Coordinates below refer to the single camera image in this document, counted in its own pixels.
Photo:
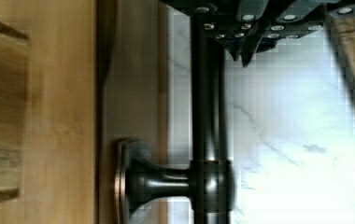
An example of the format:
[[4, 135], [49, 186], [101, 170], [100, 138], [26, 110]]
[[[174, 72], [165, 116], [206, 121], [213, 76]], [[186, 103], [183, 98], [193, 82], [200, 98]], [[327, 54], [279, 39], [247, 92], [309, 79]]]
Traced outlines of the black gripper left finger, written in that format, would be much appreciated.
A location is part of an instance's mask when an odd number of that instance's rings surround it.
[[256, 53], [271, 0], [161, 0], [193, 20], [246, 67]]

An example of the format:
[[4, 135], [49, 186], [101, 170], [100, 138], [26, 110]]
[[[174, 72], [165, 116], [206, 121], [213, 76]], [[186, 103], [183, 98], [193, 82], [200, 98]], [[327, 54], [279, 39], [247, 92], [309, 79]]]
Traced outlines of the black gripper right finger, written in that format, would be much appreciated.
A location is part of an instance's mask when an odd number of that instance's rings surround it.
[[257, 52], [273, 49], [281, 39], [297, 39], [323, 28], [326, 18], [355, 16], [355, 0], [293, 0], [274, 16], [263, 32]]

